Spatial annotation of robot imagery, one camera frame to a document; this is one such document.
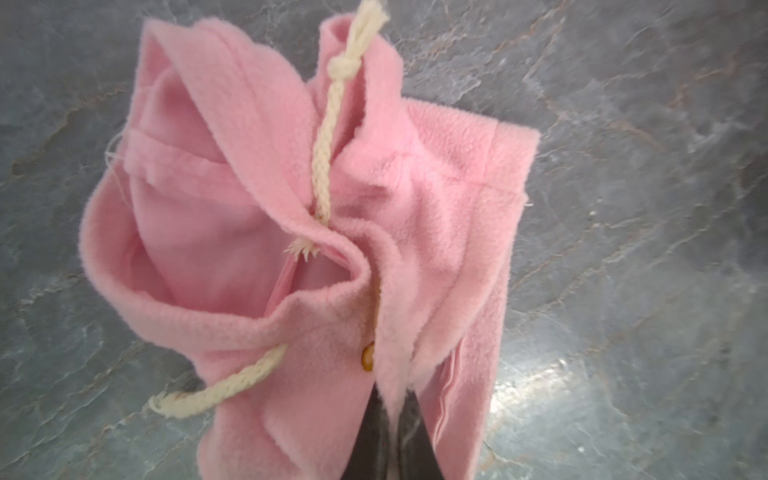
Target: pink fabric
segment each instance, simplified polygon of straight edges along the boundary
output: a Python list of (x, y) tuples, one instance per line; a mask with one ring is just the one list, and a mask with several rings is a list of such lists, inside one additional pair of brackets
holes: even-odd
[[(217, 408), (205, 479), (337, 480), (374, 381), (391, 419), (417, 388), (445, 477), (474, 472), (538, 132), (402, 98), (402, 61), (376, 38), (343, 102), (321, 227), (311, 147), (350, 20), (323, 23), (306, 84), (232, 25), (149, 21), (121, 160), (85, 211), (88, 278), (208, 385), (289, 345)], [(297, 236), (321, 254), (295, 263), (284, 250)]]

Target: knot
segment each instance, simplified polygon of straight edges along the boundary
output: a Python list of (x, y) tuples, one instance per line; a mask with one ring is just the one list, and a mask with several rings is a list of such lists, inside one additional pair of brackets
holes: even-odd
[(362, 62), (359, 58), (348, 58), (344, 55), (333, 57), (328, 62), (328, 76), (331, 80), (349, 80), (357, 75)]

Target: pink hoodie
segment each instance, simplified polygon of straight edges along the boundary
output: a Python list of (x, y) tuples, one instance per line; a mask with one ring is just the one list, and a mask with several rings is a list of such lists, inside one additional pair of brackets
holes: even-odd
[[(419, 393), (447, 479), (475, 470), (538, 132), (402, 98), (402, 60), (377, 37), (347, 86), (320, 226), (312, 142), (350, 21), (323, 23), (306, 84), (232, 25), (149, 21), (120, 160), (85, 211), (88, 278), (207, 384), (289, 346), (217, 407), (197, 455), (205, 479), (337, 480), (374, 381), (391, 423)], [(284, 253), (296, 237), (320, 255), (296, 263)]]

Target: cream drawstring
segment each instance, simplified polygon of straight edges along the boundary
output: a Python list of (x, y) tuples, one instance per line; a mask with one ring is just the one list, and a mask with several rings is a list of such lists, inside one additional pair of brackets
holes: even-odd
[[(331, 143), (336, 123), (339, 121), (339, 111), (344, 98), (346, 81), (354, 78), (362, 65), (362, 54), (368, 49), (371, 40), (381, 27), (389, 20), (378, 0), (362, 0), (357, 8), (349, 34), (346, 39), (346, 50), (339, 56), (331, 58), (328, 63), (328, 76), (331, 85), (328, 88), (326, 113), (317, 131), (317, 137), (312, 150), (312, 190), (315, 197), (315, 218), (324, 227), (328, 227), (331, 218), (330, 197), (330, 163)], [(297, 238), (290, 244), (287, 252), (304, 260), (310, 254), (317, 255), (317, 246), (306, 238)], [(182, 419), (197, 415), (211, 409), (224, 400), (248, 390), (264, 380), (283, 360), (287, 345), (276, 346), (267, 351), (264, 356), (251, 366), (238, 373), (214, 383), (199, 392), (161, 393), (149, 400), (149, 407), (165, 417)], [(369, 346), (363, 353), (363, 367), (369, 371), (368, 363), (372, 359), (372, 348)]]

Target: gray marble surface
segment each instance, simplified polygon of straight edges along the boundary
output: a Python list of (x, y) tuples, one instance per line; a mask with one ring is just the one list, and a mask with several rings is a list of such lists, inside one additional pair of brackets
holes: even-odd
[[(75, 237), (149, 16), (310, 76), (355, 0), (0, 2), (0, 478), (195, 478)], [(482, 479), (768, 478), (768, 4), (390, 0), (405, 93), (539, 128)]]

